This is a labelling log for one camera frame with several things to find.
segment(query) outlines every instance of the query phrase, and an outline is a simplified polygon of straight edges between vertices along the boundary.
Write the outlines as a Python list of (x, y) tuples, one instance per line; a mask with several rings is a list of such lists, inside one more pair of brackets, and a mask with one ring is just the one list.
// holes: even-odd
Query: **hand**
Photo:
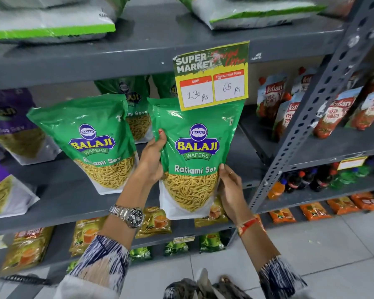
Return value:
[(141, 153), (140, 162), (136, 172), (139, 176), (145, 176), (147, 183), (155, 184), (164, 174), (164, 169), (160, 162), (161, 150), (166, 144), (167, 138), (164, 130), (159, 129), (160, 138), (150, 140)]
[(242, 192), (241, 177), (224, 164), (219, 166), (219, 176), (222, 181), (219, 185), (219, 193), (227, 216), (236, 226), (251, 219), (253, 214)]

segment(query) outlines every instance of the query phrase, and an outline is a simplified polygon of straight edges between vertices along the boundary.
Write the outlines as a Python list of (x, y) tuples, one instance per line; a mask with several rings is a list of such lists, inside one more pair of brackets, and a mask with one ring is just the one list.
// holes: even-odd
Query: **person's left hand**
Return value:
[(141, 153), (140, 162), (137, 166), (136, 172), (139, 175), (146, 176), (147, 183), (155, 184), (160, 180), (164, 174), (164, 169), (160, 162), (161, 149), (166, 144), (167, 138), (163, 129), (159, 129), (160, 138), (155, 141), (155, 138), (150, 140)]

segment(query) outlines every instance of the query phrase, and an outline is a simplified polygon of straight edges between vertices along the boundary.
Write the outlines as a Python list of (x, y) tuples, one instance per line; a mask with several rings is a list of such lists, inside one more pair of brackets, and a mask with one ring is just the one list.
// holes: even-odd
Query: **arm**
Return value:
[[(227, 216), (236, 226), (254, 218), (242, 192), (241, 177), (228, 165), (219, 166), (222, 204)], [(266, 298), (311, 298), (308, 285), (292, 266), (280, 256), (269, 236), (259, 223), (254, 223), (242, 235), (242, 243), (258, 272)]]
[[(151, 140), (144, 148), (136, 170), (130, 175), (116, 205), (134, 208), (145, 206), (151, 187), (162, 177), (161, 149), (166, 135)], [(109, 215), (102, 230), (86, 249), (75, 268), (57, 288), (55, 298), (119, 298), (130, 264), (129, 250), (136, 229), (119, 217)]]

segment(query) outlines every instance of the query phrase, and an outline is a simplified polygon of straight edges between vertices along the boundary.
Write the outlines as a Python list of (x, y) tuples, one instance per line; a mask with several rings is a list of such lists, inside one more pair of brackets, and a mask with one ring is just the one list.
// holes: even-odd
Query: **bolt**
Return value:
[(354, 45), (356, 45), (360, 40), (360, 36), (356, 35), (354, 37), (351, 37), (348, 41), (349, 48), (352, 48)]

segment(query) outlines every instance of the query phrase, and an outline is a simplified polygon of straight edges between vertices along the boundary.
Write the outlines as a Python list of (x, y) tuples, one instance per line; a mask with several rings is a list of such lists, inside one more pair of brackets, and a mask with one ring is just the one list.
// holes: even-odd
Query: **red bracelet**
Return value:
[(237, 227), (238, 230), (238, 235), (241, 237), (242, 234), (250, 227), (252, 226), (255, 222), (257, 222), (257, 218), (252, 218), (248, 221), (245, 221), (242, 225)]

